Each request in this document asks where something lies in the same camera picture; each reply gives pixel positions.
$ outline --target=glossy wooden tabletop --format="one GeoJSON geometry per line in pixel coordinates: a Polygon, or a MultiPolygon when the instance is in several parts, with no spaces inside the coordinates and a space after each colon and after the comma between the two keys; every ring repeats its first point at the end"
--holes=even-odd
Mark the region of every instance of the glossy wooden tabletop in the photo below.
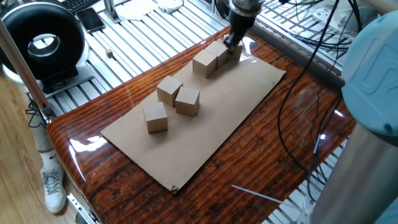
{"type": "MultiPolygon", "coordinates": [[[[260,223],[278,204],[231,184],[284,200],[305,179],[304,171],[283,150],[276,128],[282,99],[303,68],[252,34],[243,40],[246,51],[285,70],[286,75],[176,195],[100,134],[153,92],[165,76],[177,73],[227,33],[228,29],[222,30],[48,125],[64,168],[103,223],[260,223]]],[[[321,85],[311,74],[304,75],[282,113],[285,142],[306,167],[312,158],[309,133],[321,85]]],[[[322,87],[313,138],[320,117],[337,95],[322,87]]],[[[321,160],[353,128],[354,120],[344,103],[337,112],[321,140],[321,160]]]]}

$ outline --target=wooden block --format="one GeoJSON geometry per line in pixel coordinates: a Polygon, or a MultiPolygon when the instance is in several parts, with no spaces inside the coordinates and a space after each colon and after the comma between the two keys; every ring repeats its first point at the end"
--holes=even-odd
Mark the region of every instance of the wooden block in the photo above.
{"type": "Polygon", "coordinates": [[[108,56],[109,58],[113,56],[112,49],[106,49],[106,56],[108,56]]]}
{"type": "Polygon", "coordinates": [[[192,60],[192,70],[205,78],[208,78],[217,69],[217,56],[202,50],[192,60]]]}
{"type": "Polygon", "coordinates": [[[242,49],[243,49],[243,43],[242,41],[240,41],[239,44],[235,47],[234,54],[232,55],[233,58],[236,58],[239,61],[241,58],[242,49]]]}
{"type": "Polygon", "coordinates": [[[145,105],[142,109],[149,134],[167,131],[167,114],[162,102],[145,105]]]}
{"type": "Polygon", "coordinates": [[[157,86],[157,99],[169,106],[175,106],[175,98],[182,86],[182,82],[167,75],[157,86]]]}
{"type": "Polygon", "coordinates": [[[242,49],[243,49],[243,42],[242,42],[242,40],[241,40],[241,41],[239,41],[238,45],[235,47],[234,54],[228,55],[228,58],[231,58],[231,59],[233,59],[233,60],[239,61],[240,58],[241,58],[242,49]]]}
{"type": "Polygon", "coordinates": [[[199,90],[181,87],[175,99],[175,112],[195,116],[199,107],[199,90]]]}
{"type": "Polygon", "coordinates": [[[206,48],[206,50],[217,56],[217,69],[220,69],[227,60],[228,49],[224,44],[214,41],[206,48]]]}

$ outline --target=keyboard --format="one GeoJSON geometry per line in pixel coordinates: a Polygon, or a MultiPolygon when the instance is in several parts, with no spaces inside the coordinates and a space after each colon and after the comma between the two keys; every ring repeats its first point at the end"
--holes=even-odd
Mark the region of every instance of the keyboard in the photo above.
{"type": "Polygon", "coordinates": [[[98,1],[99,0],[65,0],[61,3],[66,7],[66,9],[68,9],[68,11],[75,14],[77,11],[86,9],[98,1]]]}

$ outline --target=cardboard sheet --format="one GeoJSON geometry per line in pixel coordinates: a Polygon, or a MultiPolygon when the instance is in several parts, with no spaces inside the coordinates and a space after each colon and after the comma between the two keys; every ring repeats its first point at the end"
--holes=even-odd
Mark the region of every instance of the cardboard sheet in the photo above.
{"type": "Polygon", "coordinates": [[[102,130],[125,155],[167,189],[176,193],[221,146],[285,72],[242,53],[210,78],[192,73],[192,62],[174,78],[200,90],[195,117],[165,105],[169,130],[148,134],[142,106],[158,102],[151,93],[139,105],[102,130]]]}

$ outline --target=white sneaker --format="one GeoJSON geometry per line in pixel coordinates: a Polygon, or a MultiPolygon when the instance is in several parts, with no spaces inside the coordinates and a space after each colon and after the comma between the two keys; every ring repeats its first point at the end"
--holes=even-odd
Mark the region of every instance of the white sneaker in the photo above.
{"type": "Polygon", "coordinates": [[[67,193],[62,185],[65,171],[60,163],[53,169],[43,169],[40,171],[44,185],[44,200],[47,209],[55,214],[61,212],[67,203],[67,193]]]}

